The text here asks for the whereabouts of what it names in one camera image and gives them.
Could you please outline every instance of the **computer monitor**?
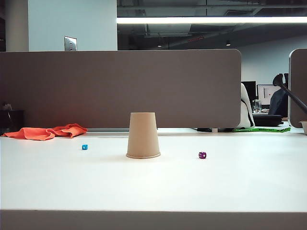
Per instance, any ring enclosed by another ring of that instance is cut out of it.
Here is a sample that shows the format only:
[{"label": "computer monitor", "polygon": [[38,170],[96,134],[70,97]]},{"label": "computer monitor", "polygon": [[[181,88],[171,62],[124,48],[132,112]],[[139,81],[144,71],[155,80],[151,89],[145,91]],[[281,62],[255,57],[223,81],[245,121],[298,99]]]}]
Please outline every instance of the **computer monitor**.
[{"label": "computer monitor", "polygon": [[279,89],[279,86],[273,86],[270,84],[257,85],[258,99],[261,100],[261,104],[270,105],[273,94]]},{"label": "computer monitor", "polygon": [[256,99],[256,81],[242,81],[242,83],[248,92],[248,98],[251,104],[252,101]]}]

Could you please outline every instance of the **glass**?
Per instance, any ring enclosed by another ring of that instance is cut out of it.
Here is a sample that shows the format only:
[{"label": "glass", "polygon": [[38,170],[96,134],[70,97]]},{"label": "glass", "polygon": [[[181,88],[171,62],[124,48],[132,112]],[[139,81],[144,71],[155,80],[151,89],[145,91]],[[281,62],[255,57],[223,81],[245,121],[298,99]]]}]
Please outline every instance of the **glass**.
[{"label": "glass", "polygon": [[261,100],[254,100],[254,112],[253,113],[261,113]]}]

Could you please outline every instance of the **purple die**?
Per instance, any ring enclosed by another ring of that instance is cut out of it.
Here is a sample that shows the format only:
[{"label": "purple die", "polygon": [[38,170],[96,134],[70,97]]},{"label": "purple die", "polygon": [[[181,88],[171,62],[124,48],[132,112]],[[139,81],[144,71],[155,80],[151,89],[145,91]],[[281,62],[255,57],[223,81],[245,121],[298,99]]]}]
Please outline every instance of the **purple die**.
[{"label": "purple die", "polygon": [[198,156],[201,159],[205,159],[207,157],[207,154],[205,152],[199,152]]}]

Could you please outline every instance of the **orange towel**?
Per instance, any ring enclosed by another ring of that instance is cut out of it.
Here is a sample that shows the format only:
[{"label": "orange towel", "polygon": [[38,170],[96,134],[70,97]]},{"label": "orange towel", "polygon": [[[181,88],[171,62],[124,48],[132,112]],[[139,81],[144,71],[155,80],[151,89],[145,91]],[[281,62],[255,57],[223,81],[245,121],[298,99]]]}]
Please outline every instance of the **orange towel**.
[{"label": "orange towel", "polygon": [[73,138],[77,135],[86,133],[87,129],[78,124],[68,124],[54,128],[21,128],[18,132],[3,134],[3,137],[30,139],[30,140],[48,140],[55,136]]}]

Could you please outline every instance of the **cubicle divider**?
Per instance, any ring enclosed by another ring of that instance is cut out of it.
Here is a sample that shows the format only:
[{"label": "cubicle divider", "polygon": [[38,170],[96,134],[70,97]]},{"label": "cubicle divider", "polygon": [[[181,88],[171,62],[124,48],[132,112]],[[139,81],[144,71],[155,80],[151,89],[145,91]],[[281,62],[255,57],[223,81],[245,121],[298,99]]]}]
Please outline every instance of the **cubicle divider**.
[{"label": "cubicle divider", "polygon": [[[307,49],[296,49],[290,54],[289,90],[304,104],[307,104]],[[307,115],[291,99],[288,101],[289,122],[294,127],[302,127],[300,121],[306,121]]]},{"label": "cubicle divider", "polygon": [[0,53],[0,100],[25,126],[129,127],[155,112],[158,127],[235,127],[241,55],[234,49]]}]

